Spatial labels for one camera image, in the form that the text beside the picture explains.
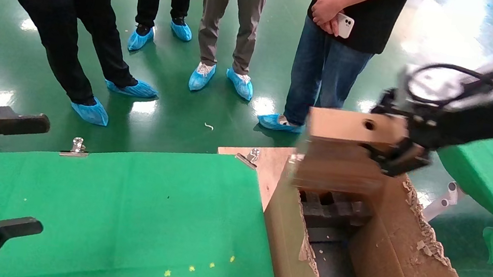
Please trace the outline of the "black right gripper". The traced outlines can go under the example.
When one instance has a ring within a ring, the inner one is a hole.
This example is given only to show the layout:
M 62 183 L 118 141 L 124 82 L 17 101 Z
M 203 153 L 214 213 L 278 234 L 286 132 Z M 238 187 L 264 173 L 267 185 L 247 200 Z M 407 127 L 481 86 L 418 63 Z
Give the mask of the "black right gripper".
M 408 117 L 411 107 L 412 99 L 405 91 L 389 88 L 370 113 Z M 376 144 L 362 144 L 388 177 L 429 166 L 433 149 L 493 139 L 493 90 L 441 107 L 415 108 L 414 117 L 407 121 L 409 138 L 381 149 Z

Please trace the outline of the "bystander right hand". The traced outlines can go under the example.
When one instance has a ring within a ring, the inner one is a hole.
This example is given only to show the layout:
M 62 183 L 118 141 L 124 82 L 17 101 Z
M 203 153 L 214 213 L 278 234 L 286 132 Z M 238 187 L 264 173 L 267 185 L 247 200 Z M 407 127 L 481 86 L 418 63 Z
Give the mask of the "bystander right hand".
M 336 18 L 332 18 L 329 21 L 318 23 L 318 26 L 320 26 L 320 28 L 324 30 L 324 32 L 329 33 L 329 35 L 332 35 L 336 38 L 337 36 L 339 36 L 339 27 L 338 27 L 339 25 Z

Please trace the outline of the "bystander left hand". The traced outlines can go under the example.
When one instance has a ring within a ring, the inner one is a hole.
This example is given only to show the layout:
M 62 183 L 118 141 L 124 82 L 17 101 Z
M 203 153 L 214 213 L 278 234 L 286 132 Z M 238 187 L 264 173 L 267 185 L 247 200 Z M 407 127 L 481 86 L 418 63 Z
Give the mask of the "bystander left hand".
M 318 25 L 328 24 L 343 8 L 341 0 L 314 0 L 311 6 L 313 21 Z

